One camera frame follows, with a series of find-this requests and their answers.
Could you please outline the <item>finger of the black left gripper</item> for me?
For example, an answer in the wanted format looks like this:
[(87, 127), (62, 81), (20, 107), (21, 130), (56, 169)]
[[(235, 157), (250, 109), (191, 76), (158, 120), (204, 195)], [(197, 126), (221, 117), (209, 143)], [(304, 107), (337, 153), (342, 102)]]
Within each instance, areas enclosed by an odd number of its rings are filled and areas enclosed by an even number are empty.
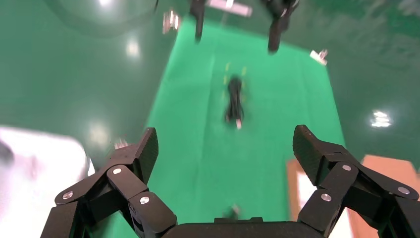
[(274, 54), (280, 46), (281, 34), (287, 31), (290, 17), (299, 5), (299, 0), (262, 0), (271, 16), (268, 33), (268, 52)]
[(206, 0), (191, 0), (189, 13), (196, 20), (195, 40), (199, 42), (202, 37)]

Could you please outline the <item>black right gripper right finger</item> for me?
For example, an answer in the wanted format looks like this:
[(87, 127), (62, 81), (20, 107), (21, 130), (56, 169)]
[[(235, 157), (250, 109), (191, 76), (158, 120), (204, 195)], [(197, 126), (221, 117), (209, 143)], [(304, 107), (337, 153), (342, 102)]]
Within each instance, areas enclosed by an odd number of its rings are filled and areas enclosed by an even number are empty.
[(318, 139), (305, 125), (295, 127), (292, 146), (316, 187), (299, 223), (326, 238), (348, 208), (381, 238), (419, 237), (420, 196), (412, 187), (365, 167), (345, 147)]

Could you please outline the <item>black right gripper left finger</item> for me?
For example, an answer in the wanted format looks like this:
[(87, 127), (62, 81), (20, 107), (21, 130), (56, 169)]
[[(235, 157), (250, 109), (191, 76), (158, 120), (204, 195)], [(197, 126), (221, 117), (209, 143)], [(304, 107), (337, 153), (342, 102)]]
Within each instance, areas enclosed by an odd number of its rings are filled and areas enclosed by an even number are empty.
[(163, 237), (177, 217), (148, 188), (157, 157), (157, 132), (149, 127), (139, 143), (116, 149), (98, 172), (56, 196), (41, 236), (90, 238), (94, 226), (119, 211), (138, 237)]

